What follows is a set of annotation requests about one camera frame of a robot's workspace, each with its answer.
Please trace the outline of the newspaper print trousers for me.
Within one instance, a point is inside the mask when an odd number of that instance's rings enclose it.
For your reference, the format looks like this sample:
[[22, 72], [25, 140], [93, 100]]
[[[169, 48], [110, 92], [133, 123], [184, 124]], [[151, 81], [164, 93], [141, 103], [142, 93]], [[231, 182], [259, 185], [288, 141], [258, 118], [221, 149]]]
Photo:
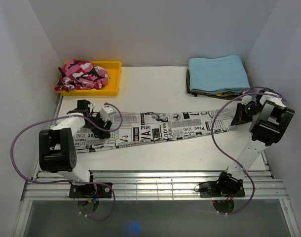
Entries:
[[219, 114], [217, 111], [115, 113], [111, 122], [109, 138], [99, 139], [89, 128], [77, 132], [74, 135], [76, 151], [99, 152], [235, 130], [229, 109]]

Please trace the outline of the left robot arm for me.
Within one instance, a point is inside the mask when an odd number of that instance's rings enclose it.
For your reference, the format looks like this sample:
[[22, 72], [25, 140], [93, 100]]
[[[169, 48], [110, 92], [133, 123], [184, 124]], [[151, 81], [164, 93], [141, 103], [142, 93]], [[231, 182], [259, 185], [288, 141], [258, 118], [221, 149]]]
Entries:
[[110, 188], [94, 183], [93, 173], [77, 162], [74, 135], [81, 128], [90, 129], [98, 139], [110, 138], [111, 116], [115, 110], [104, 106], [99, 112], [90, 110], [91, 103], [78, 100], [77, 107], [68, 112], [51, 129], [39, 133], [39, 165], [43, 171], [57, 173], [71, 184], [71, 198], [110, 198]]

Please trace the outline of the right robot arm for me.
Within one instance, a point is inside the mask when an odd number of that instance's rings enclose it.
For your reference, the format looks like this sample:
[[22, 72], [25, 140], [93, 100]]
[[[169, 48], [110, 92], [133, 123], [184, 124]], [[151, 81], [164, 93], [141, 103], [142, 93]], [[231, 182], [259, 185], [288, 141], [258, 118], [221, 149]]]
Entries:
[[272, 89], [262, 88], [255, 100], [251, 94], [242, 92], [231, 125], [250, 122], [251, 138], [235, 161], [219, 175], [215, 184], [219, 195], [235, 195], [243, 190], [246, 172], [265, 149], [281, 140], [294, 114], [293, 109], [283, 104], [282, 95]]

